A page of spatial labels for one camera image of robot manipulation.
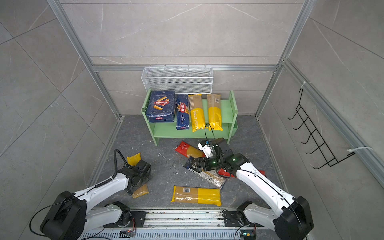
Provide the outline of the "large yellow spaghetti bag front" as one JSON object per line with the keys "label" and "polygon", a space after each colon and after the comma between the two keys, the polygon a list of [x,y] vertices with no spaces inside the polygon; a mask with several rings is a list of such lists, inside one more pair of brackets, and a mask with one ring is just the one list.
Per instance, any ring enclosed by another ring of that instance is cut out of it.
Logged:
{"label": "large yellow spaghetti bag front", "polygon": [[174,186],[171,202],[215,205],[220,207],[222,205],[221,191],[219,189]]}

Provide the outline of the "yellow spaghetti bag with lettering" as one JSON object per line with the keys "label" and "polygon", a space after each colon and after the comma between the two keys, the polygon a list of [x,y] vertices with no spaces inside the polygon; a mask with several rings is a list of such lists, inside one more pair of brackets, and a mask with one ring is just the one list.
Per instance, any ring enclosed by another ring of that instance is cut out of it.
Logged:
{"label": "yellow spaghetti bag with lettering", "polygon": [[193,133],[206,127],[203,100],[201,94],[188,95]]}

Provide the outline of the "blue Barilla spaghetti box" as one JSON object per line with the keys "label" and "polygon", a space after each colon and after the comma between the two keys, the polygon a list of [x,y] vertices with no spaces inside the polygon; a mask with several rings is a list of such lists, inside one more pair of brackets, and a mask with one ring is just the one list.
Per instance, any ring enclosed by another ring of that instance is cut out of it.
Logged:
{"label": "blue Barilla spaghetti box", "polygon": [[177,130],[190,128],[189,99],[187,94],[177,95]]}

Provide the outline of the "blue Barilla rigatoni box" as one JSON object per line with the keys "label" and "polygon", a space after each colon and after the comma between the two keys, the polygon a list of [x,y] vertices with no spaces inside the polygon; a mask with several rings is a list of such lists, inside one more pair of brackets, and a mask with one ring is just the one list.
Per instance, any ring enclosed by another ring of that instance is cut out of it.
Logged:
{"label": "blue Barilla rigatoni box", "polygon": [[172,123],[176,113],[174,91],[152,91],[146,117],[150,123]]}

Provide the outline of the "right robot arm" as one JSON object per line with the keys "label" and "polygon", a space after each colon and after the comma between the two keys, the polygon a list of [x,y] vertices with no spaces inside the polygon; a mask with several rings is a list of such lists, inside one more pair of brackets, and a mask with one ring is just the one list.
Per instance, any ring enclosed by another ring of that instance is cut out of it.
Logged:
{"label": "right robot arm", "polygon": [[269,206],[263,208],[251,201],[237,208],[241,225],[259,224],[275,231],[281,240],[305,240],[314,228],[308,201],[293,197],[267,177],[251,161],[240,153],[233,153],[223,138],[201,141],[198,147],[201,157],[189,157],[186,166],[196,172],[223,169],[225,172],[247,184]]}

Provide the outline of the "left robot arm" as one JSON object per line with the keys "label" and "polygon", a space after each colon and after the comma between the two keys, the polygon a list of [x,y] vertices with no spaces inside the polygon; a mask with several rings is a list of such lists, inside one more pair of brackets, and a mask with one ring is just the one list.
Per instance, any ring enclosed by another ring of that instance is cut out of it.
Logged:
{"label": "left robot arm", "polygon": [[115,170],[106,180],[84,190],[58,195],[40,225],[40,231],[51,240],[77,240],[83,233],[105,225],[126,227],[132,223],[130,208],[121,202],[97,205],[110,196],[126,191],[132,195],[143,186],[151,165],[140,160],[135,166]]}

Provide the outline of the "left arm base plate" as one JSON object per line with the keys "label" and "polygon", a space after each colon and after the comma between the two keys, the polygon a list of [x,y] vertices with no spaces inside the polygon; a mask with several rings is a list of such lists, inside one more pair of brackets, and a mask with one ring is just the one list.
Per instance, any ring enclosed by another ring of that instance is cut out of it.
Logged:
{"label": "left arm base plate", "polygon": [[143,228],[145,219],[146,219],[146,212],[144,211],[134,211],[130,212],[128,215],[121,217],[117,223],[110,224],[110,227],[114,228]]}

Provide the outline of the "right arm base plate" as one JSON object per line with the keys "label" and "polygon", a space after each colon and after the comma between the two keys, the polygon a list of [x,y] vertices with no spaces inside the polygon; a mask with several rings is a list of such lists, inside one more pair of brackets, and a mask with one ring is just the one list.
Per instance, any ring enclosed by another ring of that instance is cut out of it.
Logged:
{"label": "right arm base plate", "polygon": [[224,219],[225,227],[262,227],[262,225],[249,222],[245,217],[238,214],[237,211],[222,210],[221,215]]}

